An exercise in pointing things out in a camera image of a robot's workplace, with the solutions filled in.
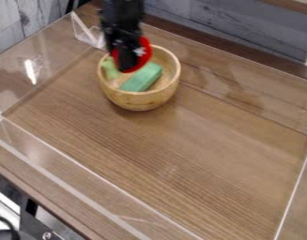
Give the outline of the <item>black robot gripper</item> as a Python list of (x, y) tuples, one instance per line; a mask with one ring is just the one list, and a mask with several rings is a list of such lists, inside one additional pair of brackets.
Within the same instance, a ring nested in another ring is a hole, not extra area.
[(101, 28), (118, 69), (130, 73), (146, 63), (146, 48), (138, 38), (145, 18), (145, 0), (103, 0), (99, 11)]

